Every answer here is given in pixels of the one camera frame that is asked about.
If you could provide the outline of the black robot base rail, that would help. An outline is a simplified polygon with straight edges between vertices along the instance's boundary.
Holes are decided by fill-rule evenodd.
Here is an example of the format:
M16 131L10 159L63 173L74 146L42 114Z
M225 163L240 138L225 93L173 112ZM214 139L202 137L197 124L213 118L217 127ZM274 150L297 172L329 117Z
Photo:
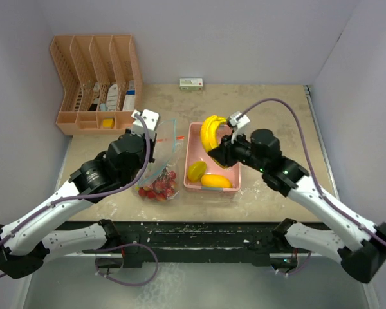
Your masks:
M125 268L143 263L247 263L291 271L301 265L302 249L275 244L276 223L116 221L104 246L124 245Z

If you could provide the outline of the clear orange-zipper bag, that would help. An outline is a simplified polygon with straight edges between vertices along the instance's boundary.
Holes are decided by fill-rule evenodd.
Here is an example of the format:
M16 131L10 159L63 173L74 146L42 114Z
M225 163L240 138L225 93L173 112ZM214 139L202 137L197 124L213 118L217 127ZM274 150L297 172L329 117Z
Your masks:
M154 162L133 187L132 193L142 200L159 203L173 200L179 193L179 159L184 136L174 139L157 139L154 148Z

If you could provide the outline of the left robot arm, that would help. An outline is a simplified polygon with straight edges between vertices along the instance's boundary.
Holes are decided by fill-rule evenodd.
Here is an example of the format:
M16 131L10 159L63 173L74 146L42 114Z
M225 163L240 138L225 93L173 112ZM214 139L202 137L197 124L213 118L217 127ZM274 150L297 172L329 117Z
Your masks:
M128 129L106 151L87 161L34 210L0 224L0 279L26 277L74 252L113 252L122 244L111 220L75 230L59 227L102 199L129 189L153 162L156 133Z

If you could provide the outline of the green starfruit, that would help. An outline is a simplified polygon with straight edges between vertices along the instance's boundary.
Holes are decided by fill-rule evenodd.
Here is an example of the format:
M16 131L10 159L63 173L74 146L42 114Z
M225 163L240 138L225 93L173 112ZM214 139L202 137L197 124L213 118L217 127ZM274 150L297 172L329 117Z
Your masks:
M187 169L187 178L191 182L200 181L201 177L207 170L207 163L204 161L197 161L191 164Z

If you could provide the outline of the yellow banana bunch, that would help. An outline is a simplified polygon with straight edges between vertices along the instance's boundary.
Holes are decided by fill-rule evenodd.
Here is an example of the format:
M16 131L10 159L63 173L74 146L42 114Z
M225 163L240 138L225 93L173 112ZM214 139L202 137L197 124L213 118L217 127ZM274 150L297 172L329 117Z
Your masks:
M225 125L227 119L219 117L217 115L209 116L201 125L200 140L203 149L208 153L209 151L217 148L219 142L217 139L217 130L219 126Z

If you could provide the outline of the yellow mango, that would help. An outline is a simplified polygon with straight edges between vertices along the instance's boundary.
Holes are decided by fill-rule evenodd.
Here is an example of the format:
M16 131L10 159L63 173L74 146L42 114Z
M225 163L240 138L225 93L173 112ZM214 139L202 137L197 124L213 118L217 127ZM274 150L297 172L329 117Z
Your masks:
M231 188L231 181L218 174L204 174L200 179L201 185L204 187L214 187L214 188Z

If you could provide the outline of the red strawberry cluster with leaves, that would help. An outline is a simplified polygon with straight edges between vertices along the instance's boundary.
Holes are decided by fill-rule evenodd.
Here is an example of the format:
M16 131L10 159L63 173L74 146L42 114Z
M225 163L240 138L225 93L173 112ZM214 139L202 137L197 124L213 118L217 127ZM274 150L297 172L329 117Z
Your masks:
M176 183L177 173L173 170L164 169L150 185L137 187L137 193L141 198L156 201L167 201L173 199L178 193Z

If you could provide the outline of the clear blue-zipper bag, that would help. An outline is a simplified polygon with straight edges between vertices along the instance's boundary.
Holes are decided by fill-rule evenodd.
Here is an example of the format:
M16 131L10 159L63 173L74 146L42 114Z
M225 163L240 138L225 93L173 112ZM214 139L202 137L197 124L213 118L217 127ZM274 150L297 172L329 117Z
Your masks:
M153 151L154 162L148 164L137 183L139 187L152 185L165 169L176 165L184 141L184 138L178 138L177 124L175 118L159 123Z

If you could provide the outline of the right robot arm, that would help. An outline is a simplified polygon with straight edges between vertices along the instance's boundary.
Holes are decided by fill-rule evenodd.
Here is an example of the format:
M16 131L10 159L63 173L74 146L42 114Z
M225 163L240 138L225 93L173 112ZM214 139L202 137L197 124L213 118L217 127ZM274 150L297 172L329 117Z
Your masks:
M273 231L274 247L287 252L292 247L318 253L339 263L355 280L369 283L386 261L386 223L379 225L355 213L315 183L313 175L285 157L272 131L258 129L250 138L200 132L208 156L222 167L242 163L262 174L273 191L305 207L327 230L309 228L284 220Z

